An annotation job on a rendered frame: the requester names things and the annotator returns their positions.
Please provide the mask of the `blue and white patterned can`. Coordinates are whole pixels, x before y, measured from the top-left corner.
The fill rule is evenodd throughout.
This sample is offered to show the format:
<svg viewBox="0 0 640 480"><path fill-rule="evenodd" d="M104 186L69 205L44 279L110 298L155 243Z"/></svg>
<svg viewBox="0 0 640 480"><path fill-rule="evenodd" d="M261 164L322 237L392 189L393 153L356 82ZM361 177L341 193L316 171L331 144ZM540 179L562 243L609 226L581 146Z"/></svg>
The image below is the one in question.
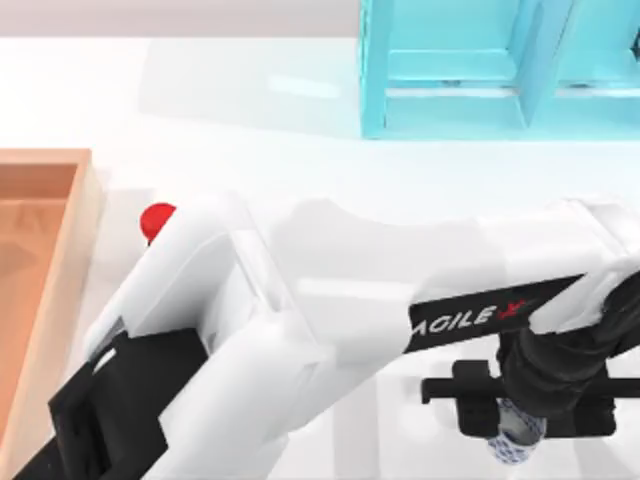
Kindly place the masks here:
<svg viewBox="0 0 640 480"><path fill-rule="evenodd" d="M525 462L545 438L547 420L523 412L507 398L498 400L498 413L498 433L488 440L490 450L503 464Z"/></svg>

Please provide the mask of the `light blue rack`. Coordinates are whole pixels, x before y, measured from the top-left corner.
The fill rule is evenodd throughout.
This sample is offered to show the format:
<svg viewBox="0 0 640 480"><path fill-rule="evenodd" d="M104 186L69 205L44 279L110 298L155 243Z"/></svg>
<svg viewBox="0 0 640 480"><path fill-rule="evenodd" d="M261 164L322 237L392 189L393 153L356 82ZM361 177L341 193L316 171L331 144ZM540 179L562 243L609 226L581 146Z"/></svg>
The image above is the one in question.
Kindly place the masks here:
<svg viewBox="0 0 640 480"><path fill-rule="evenodd" d="M360 0L369 139L640 140L640 0Z"/></svg>

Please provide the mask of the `red round object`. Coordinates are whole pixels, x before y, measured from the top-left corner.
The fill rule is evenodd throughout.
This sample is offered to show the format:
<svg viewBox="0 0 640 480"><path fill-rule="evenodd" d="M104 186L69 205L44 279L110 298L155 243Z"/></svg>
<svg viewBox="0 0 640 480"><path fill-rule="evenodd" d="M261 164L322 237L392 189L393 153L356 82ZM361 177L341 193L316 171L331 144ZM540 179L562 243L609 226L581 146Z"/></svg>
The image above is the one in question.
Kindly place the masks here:
<svg viewBox="0 0 640 480"><path fill-rule="evenodd" d="M153 203L144 209L139 218L139 227L147 245L152 244L175 210L174 205L166 202Z"/></svg>

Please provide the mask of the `shallow salmon-coloured box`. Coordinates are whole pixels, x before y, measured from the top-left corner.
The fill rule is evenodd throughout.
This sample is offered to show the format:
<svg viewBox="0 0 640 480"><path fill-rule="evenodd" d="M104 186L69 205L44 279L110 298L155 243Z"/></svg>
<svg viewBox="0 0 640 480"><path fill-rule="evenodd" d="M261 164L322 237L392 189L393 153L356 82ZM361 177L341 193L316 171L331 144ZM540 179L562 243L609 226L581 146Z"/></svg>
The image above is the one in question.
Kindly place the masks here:
<svg viewBox="0 0 640 480"><path fill-rule="evenodd" d="M0 148L0 480L51 437L104 195L88 149Z"/></svg>

